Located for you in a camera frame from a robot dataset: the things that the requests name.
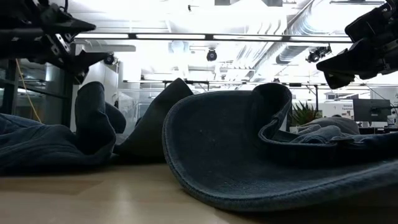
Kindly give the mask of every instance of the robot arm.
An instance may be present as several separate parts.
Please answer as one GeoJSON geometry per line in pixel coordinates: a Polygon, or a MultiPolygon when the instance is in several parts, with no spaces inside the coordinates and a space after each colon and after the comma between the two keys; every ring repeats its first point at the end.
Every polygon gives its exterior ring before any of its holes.
{"type": "Polygon", "coordinates": [[[349,85],[355,75],[364,80],[398,70],[397,16],[396,0],[388,0],[346,27],[351,48],[317,64],[331,89],[349,85]]]}
{"type": "Polygon", "coordinates": [[[82,83],[84,71],[108,55],[85,51],[75,55],[70,45],[76,35],[96,26],[73,18],[67,5],[59,7],[48,0],[0,0],[0,6],[0,58],[48,62],[82,83]]]}

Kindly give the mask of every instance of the computer monitor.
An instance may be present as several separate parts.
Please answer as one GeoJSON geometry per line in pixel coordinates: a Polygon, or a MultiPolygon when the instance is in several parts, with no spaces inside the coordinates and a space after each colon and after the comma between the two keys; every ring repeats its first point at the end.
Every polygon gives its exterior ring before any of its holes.
{"type": "Polygon", "coordinates": [[[355,121],[387,121],[391,115],[389,100],[353,99],[355,121]]]}

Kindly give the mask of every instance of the table surface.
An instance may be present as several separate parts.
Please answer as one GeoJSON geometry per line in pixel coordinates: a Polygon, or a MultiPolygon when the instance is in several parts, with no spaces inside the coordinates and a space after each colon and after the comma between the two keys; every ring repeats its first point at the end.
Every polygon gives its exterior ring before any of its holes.
{"type": "Polygon", "coordinates": [[[386,191],[296,211],[235,214],[191,198],[166,165],[111,166],[0,179],[0,223],[397,223],[398,194],[382,196],[386,191]]]}

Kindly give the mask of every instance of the wooden table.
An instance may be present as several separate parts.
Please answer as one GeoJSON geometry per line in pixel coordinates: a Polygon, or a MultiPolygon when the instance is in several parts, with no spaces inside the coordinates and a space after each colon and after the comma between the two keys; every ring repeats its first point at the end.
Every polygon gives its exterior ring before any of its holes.
{"type": "Polygon", "coordinates": [[[166,165],[112,166],[0,179],[0,223],[397,223],[398,194],[382,196],[388,190],[296,211],[233,214],[191,198],[166,165]]]}

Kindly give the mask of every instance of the yellow cable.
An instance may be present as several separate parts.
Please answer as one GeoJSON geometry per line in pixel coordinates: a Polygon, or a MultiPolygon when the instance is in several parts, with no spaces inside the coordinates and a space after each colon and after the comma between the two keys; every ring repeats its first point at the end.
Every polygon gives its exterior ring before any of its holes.
{"type": "Polygon", "coordinates": [[[22,79],[22,84],[23,84],[23,86],[24,86],[24,88],[25,88],[25,91],[26,91],[26,96],[27,96],[27,99],[29,100],[30,106],[32,107],[32,109],[33,109],[33,112],[34,112],[34,114],[35,114],[35,116],[36,116],[37,120],[38,120],[38,121],[41,123],[41,122],[42,122],[42,120],[41,120],[41,119],[39,118],[39,116],[37,115],[37,112],[36,112],[35,106],[33,105],[33,103],[32,103],[32,100],[30,100],[30,96],[29,96],[29,94],[28,94],[28,92],[27,92],[27,88],[26,88],[26,85],[25,85],[24,76],[23,76],[23,74],[22,74],[22,72],[21,72],[21,68],[20,68],[20,66],[19,66],[18,59],[16,59],[16,62],[17,62],[17,68],[18,68],[18,73],[19,73],[19,76],[20,76],[20,77],[21,77],[21,79],[22,79]]]}

